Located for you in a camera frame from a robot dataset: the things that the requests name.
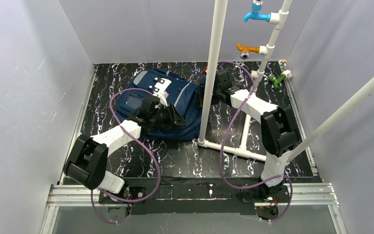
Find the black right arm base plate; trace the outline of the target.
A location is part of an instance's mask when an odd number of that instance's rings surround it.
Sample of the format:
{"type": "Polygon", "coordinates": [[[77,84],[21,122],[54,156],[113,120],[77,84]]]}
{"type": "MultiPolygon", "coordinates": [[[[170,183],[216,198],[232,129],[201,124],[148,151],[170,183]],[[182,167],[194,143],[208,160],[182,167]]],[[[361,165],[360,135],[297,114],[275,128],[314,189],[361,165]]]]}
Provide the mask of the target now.
{"type": "Polygon", "coordinates": [[[243,203],[284,203],[289,201],[290,192],[287,186],[282,183],[273,187],[261,185],[249,190],[240,190],[237,197],[243,203]]]}

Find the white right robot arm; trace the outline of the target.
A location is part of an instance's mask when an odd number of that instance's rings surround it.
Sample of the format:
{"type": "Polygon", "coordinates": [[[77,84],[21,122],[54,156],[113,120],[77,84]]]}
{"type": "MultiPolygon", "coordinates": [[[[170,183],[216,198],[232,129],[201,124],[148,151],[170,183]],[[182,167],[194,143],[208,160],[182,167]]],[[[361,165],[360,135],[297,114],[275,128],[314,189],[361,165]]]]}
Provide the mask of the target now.
{"type": "Polygon", "coordinates": [[[242,189],[280,187],[287,161],[301,142],[293,109],[266,102],[253,90],[240,88],[225,70],[217,71],[213,77],[206,74],[200,81],[199,95],[201,99],[209,95],[211,101],[223,102],[235,108],[237,114],[244,112],[261,125],[262,144],[266,150],[264,168],[257,184],[242,189]]]}

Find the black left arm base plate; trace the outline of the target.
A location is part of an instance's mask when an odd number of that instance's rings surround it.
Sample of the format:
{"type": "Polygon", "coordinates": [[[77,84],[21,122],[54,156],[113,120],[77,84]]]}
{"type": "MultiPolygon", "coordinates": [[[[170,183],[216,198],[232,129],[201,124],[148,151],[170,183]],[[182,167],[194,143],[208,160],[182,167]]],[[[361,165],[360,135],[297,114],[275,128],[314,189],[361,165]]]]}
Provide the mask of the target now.
{"type": "MultiPolygon", "coordinates": [[[[116,197],[123,199],[140,199],[144,198],[147,195],[147,188],[145,186],[127,186],[125,189],[122,189],[120,193],[113,194],[116,197]]],[[[116,198],[111,198],[107,194],[100,190],[98,203],[100,204],[122,204],[123,202],[117,200],[116,198]]]]}

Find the navy blue student backpack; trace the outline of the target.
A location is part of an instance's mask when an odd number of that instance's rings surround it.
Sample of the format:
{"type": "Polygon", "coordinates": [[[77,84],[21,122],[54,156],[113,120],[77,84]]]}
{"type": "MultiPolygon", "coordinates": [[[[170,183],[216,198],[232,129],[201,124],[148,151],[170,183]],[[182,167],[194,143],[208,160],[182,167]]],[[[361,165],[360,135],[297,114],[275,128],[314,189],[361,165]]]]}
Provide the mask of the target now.
{"type": "Polygon", "coordinates": [[[120,121],[127,119],[131,112],[144,102],[148,91],[155,96],[165,98],[166,104],[174,105],[178,114],[187,122],[186,126],[177,130],[153,128],[145,134],[145,138],[190,141],[199,136],[202,108],[197,105],[199,99],[197,84],[188,82],[170,71],[146,69],[133,77],[127,88],[134,90],[124,92],[116,101],[115,113],[120,121]]]}

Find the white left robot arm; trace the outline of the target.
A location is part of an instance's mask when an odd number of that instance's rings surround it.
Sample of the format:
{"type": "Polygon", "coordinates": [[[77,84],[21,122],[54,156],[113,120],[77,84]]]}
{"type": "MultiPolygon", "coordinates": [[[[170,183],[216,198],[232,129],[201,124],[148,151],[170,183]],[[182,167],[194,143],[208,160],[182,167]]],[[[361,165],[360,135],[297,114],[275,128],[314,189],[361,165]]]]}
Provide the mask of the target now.
{"type": "Polygon", "coordinates": [[[186,124],[173,104],[164,104],[162,98],[148,95],[118,126],[95,136],[78,136],[63,171],[90,190],[100,189],[118,194],[124,188],[125,181],[107,171],[110,154],[138,140],[151,129],[176,130],[186,124]]]}

